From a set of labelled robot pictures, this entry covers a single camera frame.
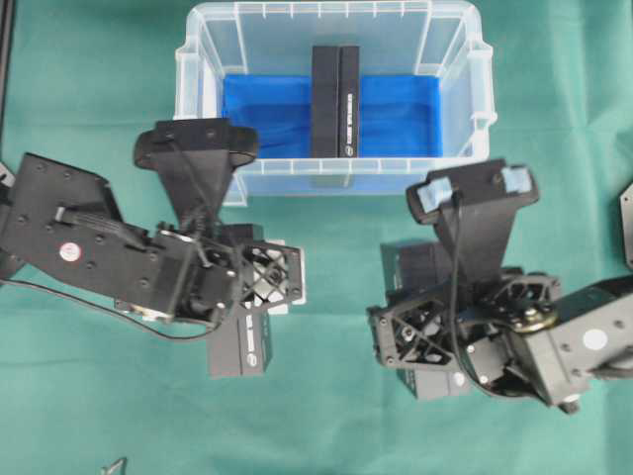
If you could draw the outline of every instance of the blue cloth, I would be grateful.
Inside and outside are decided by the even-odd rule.
[[[360,156],[441,156],[439,81],[361,78]],[[228,75],[223,117],[259,134],[260,158],[310,156],[308,76]]]

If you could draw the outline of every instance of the blue tape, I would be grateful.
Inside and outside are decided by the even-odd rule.
[[[506,193],[527,193],[532,190],[532,179],[530,172],[524,166],[510,168],[506,166],[501,169]]]
[[[439,205],[445,203],[453,196],[453,187],[448,177],[437,178],[428,185],[422,186],[417,190],[417,196],[422,204],[424,213],[430,213],[439,208]]]

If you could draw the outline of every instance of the wire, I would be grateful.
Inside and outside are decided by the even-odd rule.
[[[23,280],[8,280],[8,279],[0,279],[0,284],[3,285],[12,285],[14,287],[19,287],[23,289],[36,290],[38,292],[43,292],[45,294],[53,295],[54,297],[58,297],[60,299],[69,300],[77,305],[81,305],[90,310],[95,310],[97,312],[101,312],[103,314],[109,315],[110,317],[114,317],[119,319],[122,322],[132,325],[133,327],[141,330],[142,332],[152,334],[160,339],[164,339],[167,341],[175,341],[175,342],[190,342],[190,341],[199,341],[201,339],[205,339],[209,333],[211,333],[215,328],[207,330],[206,332],[202,332],[199,334],[193,334],[191,336],[173,336],[171,334],[159,332],[158,330],[153,329],[152,327],[142,324],[141,322],[133,319],[132,317],[128,317],[125,314],[117,312],[112,309],[108,309],[107,307],[103,307],[101,305],[95,304],[93,302],[89,302],[87,300],[81,299],[74,295],[66,294],[64,292],[60,292],[55,289],[51,289],[50,287],[46,287],[45,285],[35,284],[33,282],[26,282]]]
[[[457,362],[457,366],[460,371],[464,373],[471,383],[480,389],[483,393],[491,398],[503,398],[503,399],[516,399],[523,396],[535,396],[532,394],[520,394],[511,396],[503,393],[491,391],[484,386],[479,378],[477,378],[470,370],[469,366],[464,361],[462,348],[459,345],[457,339],[457,290],[459,284],[459,252],[462,241],[462,195],[459,191],[453,193],[453,203],[455,205],[455,246],[453,248],[453,263],[451,268],[451,286],[450,286],[450,300],[448,310],[449,331],[451,335],[451,347],[453,350],[453,356]]]
[[[591,374],[595,379],[605,381],[612,379],[633,379],[633,368],[614,368],[612,366],[600,366],[595,368]]]

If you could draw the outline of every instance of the clear plastic storage box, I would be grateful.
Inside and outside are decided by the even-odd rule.
[[[231,75],[309,76],[316,45],[360,46],[361,76],[436,77],[441,154],[260,158],[235,174],[226,205],[244,206],[248,196],[401,194],[429,170],[488,158],[493,49],[479,12],[461,1],[199,5],[176,51],[174,118],[222,117]]]

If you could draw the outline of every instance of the green tablecloth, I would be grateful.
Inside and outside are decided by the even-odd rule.
[[[495,48],[492,156],[526,163],[541,201],[505,262],[566,291],[626,272],[616,197],[633,180],[630,1],[477,1]],[[173,217],[136,135],[169,118],[185,0],[18,0],[2,157],[26,150],[108,177],[126,219]],[[379,244],[430,236],[403,197],[255,199],[227,222],[308,254],[309,303],[273,318],[264,378],[211,381],[203,343],[152,339],[49,297],[0,292],[2,473],[630,473],[633,382],[593,383],[568,418],[481,394],[421,404],[378,366],[364,309]],[[33,268],[21,278],[52,284]]]

